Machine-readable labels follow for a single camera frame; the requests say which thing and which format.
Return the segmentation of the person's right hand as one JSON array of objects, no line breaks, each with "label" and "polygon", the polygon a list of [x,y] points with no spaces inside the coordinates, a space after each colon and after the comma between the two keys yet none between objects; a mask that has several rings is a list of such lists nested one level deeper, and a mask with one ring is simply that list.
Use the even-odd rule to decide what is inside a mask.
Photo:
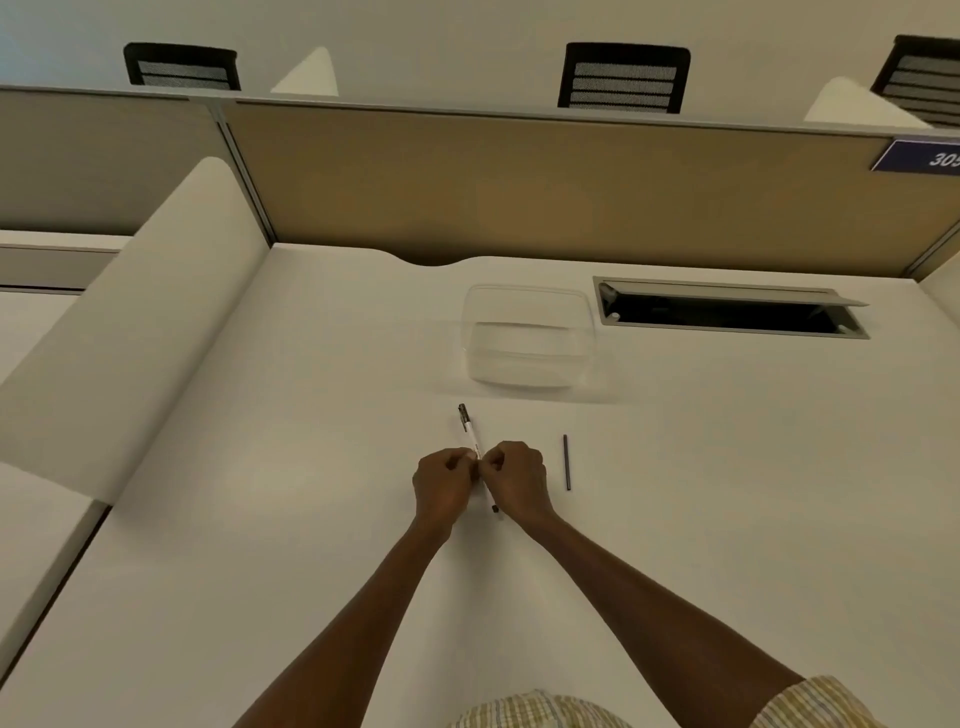
[{"label": "person's right hand", "polygon": [[541,452],[518,443],[518,474],[506,488],[488,488],[502,513],[529,535],[557,520],[547,487],[546,466]]}]

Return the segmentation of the person's left hand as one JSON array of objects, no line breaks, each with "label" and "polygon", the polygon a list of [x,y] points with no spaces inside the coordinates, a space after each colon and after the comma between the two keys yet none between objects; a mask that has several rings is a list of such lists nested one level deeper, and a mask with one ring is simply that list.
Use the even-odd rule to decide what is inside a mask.
[{"label": "person's left hand", "polygon": [[412,477],[414,527],[429,532],[442,543],[450,539],[474,490],[474,487],[456,488],[445,482],[444,455],[445,449],[422,457]]}]

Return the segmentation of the white pen with black cap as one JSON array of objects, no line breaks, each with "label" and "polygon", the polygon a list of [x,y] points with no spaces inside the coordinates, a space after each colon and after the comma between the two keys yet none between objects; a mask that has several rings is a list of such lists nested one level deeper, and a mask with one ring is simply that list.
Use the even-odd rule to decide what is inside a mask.
[{"label": "white pen with black cap", "polygon": [[[481,463],[483,461],[485,452],[481,446],[481,443],[479,442],[478,435],[474,428],[473,418],[471,417],[469,409],[465,403],[461,402],[458,405],[458,413],[461,420],[463,432],[467,440],[469,441],[472,449],[474,450],[477,462]],[[495,498],[492,492],[489,489],[489,486],[487,485],[486,480],[483,479],[482,474],[480,474],[479,480],[482,485],[482,492],[486,498],[486,503],[487,503],[486,511],[491,513],[493,516],[496,516],[499,518],[502,515],[501,511],[499,509],[498,504],[495,501]]]}]

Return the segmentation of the person's left forearm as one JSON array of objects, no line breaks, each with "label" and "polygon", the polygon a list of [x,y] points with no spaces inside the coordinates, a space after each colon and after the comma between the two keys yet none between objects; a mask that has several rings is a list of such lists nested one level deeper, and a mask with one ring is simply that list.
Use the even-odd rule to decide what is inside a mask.
[{"label": "person's left forearm", "polygon": [[363,587],[233,728],[361,728],[409,605],[452,522],[417,515]]}]

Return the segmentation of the person's right forearm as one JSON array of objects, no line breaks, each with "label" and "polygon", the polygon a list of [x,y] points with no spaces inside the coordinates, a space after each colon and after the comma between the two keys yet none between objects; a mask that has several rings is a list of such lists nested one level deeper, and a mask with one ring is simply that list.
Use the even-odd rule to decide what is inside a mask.
[{"label": "person's right forearm", "polygon": [[804,681],[558,514],[526,534],[581,590],[679,728],[749,728],[774,698]]}]

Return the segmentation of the clear plastic container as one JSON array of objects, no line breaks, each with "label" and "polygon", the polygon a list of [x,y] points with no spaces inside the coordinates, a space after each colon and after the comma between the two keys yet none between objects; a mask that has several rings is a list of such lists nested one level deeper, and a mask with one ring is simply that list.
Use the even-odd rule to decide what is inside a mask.
[{"label": "clear plastic container", "polygon": [[463,298],[461,342],[476,383],[570,389],[592,367],[594,318],[576,290],[477,284]]}]

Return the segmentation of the beige desk partition panel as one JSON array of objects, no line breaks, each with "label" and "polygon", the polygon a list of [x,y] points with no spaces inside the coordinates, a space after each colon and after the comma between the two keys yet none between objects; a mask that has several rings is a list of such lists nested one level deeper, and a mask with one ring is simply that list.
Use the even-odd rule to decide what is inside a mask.
[{"label": "beige desk partition panel", "polygon": [[227,118],[231,91],[0,84],[0,230],[127,236],[202,160],[278,237]]},{"label": "beige desk partition panel", "polygon": [[925,276],[960,248],[960,164],[874,169],[895,141],[956,136],[286,100],[223,113],[282,243],[876,277]]}]

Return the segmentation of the white curved side divider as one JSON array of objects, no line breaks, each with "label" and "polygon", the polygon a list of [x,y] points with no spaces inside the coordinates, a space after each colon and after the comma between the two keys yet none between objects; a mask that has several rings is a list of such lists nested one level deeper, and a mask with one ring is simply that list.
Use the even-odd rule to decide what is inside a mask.
[{"label": "white curved side divider", "polygon": [[919,117],[847,77],[830,79],[811,103],[803,121],[809,124],[891,129],[932,128]]},{"label": "white curved side divider", "polygon": [[0,384],[0,463],[114,504],[268,251],[204,158]]},{"label": "white curved side divider", "polygon": [[330,51],[323,46],[313,49],[270,93],[337,98],[340,93]]}]

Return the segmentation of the black mesh office chair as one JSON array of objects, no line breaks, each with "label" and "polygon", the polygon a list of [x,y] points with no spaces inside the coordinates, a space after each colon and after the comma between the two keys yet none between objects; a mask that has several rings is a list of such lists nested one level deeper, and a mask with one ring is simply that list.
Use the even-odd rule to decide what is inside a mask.
[{"label": "black mesh office chair", "polygon": [[234,50],[177,43],[130,42],[123,49],[134,86],[241,91]]},{"label": "black mesh office chair", "polygon": [[691,53],[670,45],[570,42],[557,106],[561,109],[678,115]]},{"label": "black mesh office chair", "polygon": [[960,38],[897,35],[870,91],[934,128],[960,130]]}]

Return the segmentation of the blue desk number label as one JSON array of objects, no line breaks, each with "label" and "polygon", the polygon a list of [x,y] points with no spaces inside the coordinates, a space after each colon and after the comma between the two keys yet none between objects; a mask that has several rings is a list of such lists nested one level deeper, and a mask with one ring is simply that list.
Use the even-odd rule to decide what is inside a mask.
[{"label": "blue desk number label", "polygon": [[960,141],[895,139],[870,171],[960,177]]}]

